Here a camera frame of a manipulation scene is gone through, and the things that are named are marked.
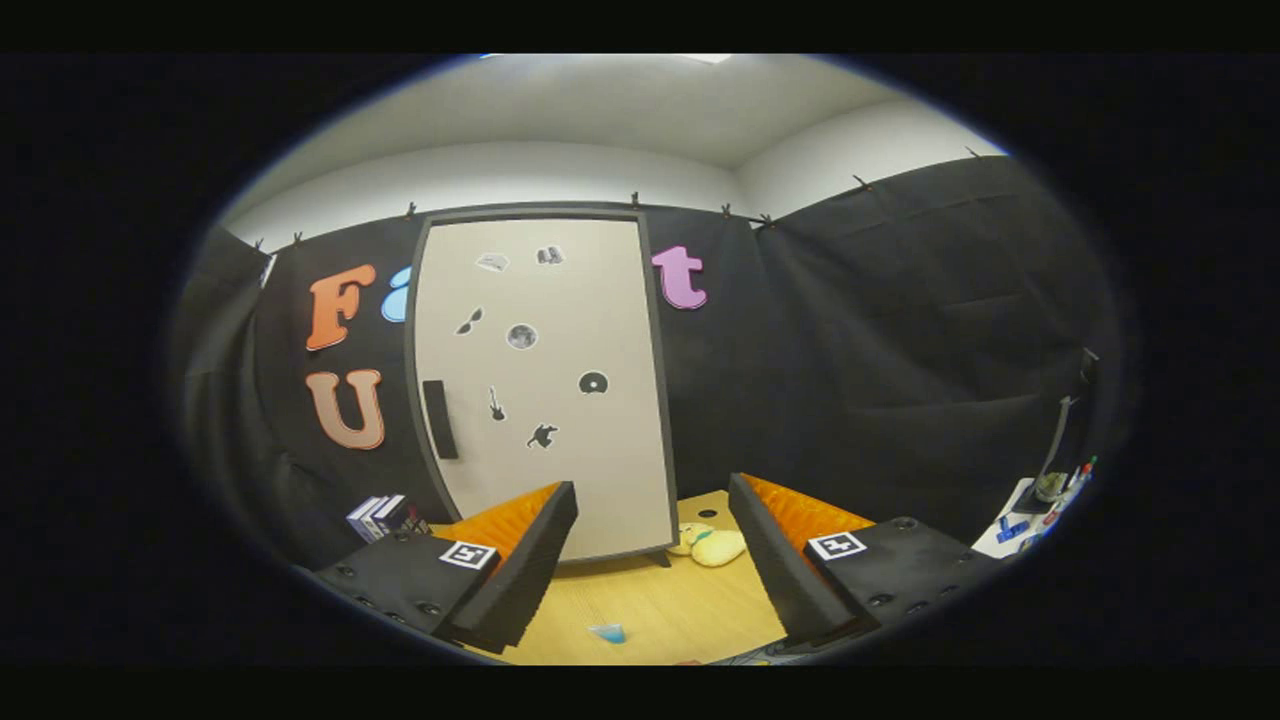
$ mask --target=book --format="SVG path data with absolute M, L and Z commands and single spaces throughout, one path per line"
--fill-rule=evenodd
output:
M 420 536 L 431 534 L 426 520 L 417 511 L 417 505 L 403 495 L 392 496 L 390 500 L 375 510 L 374 523 L 384 534 L 394 532 L 416 533 Z
M 369 515 L 370 511 L 375 510 L 379 505 L 381 505 L 383 500 L 384 498 L 375 495 L 369 500 L 361 502 L 358 507 L 356 507 L 355 510 L 351 511 L 351 514 L 347 515 L 347 523 L 352 527 L 352 529 L 356 530 L 356 534 L 358 534 L 365 542 L 374 542 L 375 539 L 378 539 L 374 537 L 372 533 L 369 532 L 369 528 L 365 525 L 365 516 Z

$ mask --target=yellow plush toy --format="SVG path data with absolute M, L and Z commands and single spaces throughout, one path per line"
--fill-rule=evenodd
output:
M 672 555 L 691 555 L 694 562 L 719 568 L 746 550 L 746 539 L 737 530 L 717 530 L 707 523 L 681 523 L 680 544 L 667 548 Z

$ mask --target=door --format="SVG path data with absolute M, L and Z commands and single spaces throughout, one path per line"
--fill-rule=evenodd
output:
M 676 542 L 641 231 L 626 214 L 467 215 L 420 243 L 408 332 L 438 482 L 470 518 L 572 480 L 562 561 Z

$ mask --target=blue object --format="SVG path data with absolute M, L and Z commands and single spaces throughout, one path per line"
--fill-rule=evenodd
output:
M 627 634 L 622 632 L 622 625 L 591 625 L 588 628 L 593 633 L 600 635 L 602 638 L 609 641 L 613 644 L 622 644 L 627 642 Z
M 404 306 L 408 304 L 407 286 L 412 272 L 413 268 L 408 266 L 392 277 L 390 284 L 394 290 L 387 296 L 387 300 L 383 300 L 383 318 L 387 318 L 392 323 L 404 322 Z
M 1001 518 L 1001 524 L 1002 525 L 1006 524 L 1004 518 Z M 1009 542 L 1009 541 L 1016 538 L 1018 536 L 1025 533 L 1027 529 L 1030 528 L 1030 527 L 1032 527 L 1032 524 L 1029 521 L 1023 520 L 1021 523 L 1018 523 L 1016 525 L 1009 528 L 1007 530 L 997 534 L 996 536 L 996 542 Z

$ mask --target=wooden table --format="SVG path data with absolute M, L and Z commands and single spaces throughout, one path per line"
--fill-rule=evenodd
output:
M 677 505 L 681 523 L 737 529 L 724 491 Z M 716 515 L 701 518 L 703 510 Z M 643 556 L 561 568 L 518 647 L 472 651 L 513 665 L 709 664 L 786 635 L 750 551 L 721 568 L 668 557 L 671 568 Z M 588 629 L 613 623 L 626 632 L 622 644 Z

